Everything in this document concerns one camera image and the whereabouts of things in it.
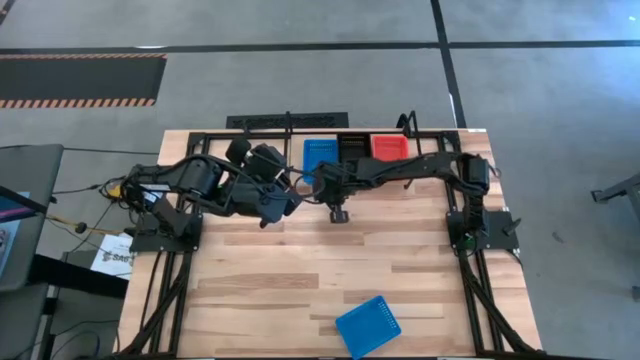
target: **concrete floor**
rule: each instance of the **concrete floor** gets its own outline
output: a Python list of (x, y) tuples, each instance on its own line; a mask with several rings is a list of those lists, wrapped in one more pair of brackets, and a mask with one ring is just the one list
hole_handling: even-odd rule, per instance
[[(634, 0), (441, 5), (450, 41), (640, 39)], [(18, 0), (0, 27), (0, 48), (386, 40), (436, 41), (429, 2)], [(507, 203), (523, 218), (518, 235), (544, 348), (639, 358), (640, 304), (630, 289), (640, 284), (640, 224), (626, 199), (596, 205), (589, 191), (638, 171), (640, 49), (454, 50), (452, 57), (468, 126), (489, 130)], [(438, 50), (171, 54), (156, 106), (0, 110), (0, 145), (157, 151), (164, 130), (222, 128), (227, 115), (348, 111), (352, 126), (364, 127), (393, 125), (411, 109), (422, 128), (454, 126)], [(87, 186), (154, 161), (65, 152), (56, 187)], [(106, 205), (95, 193), (66, 195), (52, 212), (91, 223)], [(102, 225), (127, 222), (114, 210)], [(58, 257), (76, 244), (47, 226), (38, 251)], [(78, 313), (56, 321), (84, 320), (80, 304), (104, 301), (77, 296), (84, 296)], [(109, 305), (114, 318), (117, 308)]]

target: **floor mat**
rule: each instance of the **floor mat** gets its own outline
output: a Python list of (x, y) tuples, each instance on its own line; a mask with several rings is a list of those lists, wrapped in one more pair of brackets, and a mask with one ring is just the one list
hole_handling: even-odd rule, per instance
[(0, 108), (152, 106), (165, 54), (0, 55)]
[[(290, 114), (294, 128), (348, 128), (349, 114), (307, 113)], [(283, 129), (287, 127), (285, 114), (227, 116), (227, 129)]]

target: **blue plastic basket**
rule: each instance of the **blue plastic basket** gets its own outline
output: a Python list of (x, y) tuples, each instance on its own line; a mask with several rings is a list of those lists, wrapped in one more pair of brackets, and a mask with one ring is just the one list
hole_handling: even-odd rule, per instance
[(355, 360), (402, 332), (382, 296), (376, 296), (337, 318), (336, 327)]
[[(304, 171), (313, 172), (318, 163), (338, 162), (338, 142), (332, 139), (307, 139), (304, 141)], [(313, 176), (304, 176), (304, 182), (313, 185)]]

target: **table leg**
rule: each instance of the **table leg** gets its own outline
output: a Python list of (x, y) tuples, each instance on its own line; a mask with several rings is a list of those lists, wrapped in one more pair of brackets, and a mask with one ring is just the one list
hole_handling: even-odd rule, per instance
[(29, 272), (29, 282), (47, 283), (91, 294), (124, 299), (127, 280), (71, 265), (60, 260), (35, 255)]

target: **metal stand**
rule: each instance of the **metal stand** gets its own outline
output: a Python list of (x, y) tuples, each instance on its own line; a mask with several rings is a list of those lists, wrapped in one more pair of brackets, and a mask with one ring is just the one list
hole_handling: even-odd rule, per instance
[(106, 275), (37, 254), (33, 257), (29, 282), (47, 283), (119, 299), (124, 299), (129, 284), (127, 280), (116, 276)]
[(640, 173), (607, 189), (594, 190), (591, 192), (593, 201), (600, 204), (605, 204), (609, 199), (616, 196), (624, 195), (629, 197), (633, 211), (635, 211), (638, 220), (640, 220)]

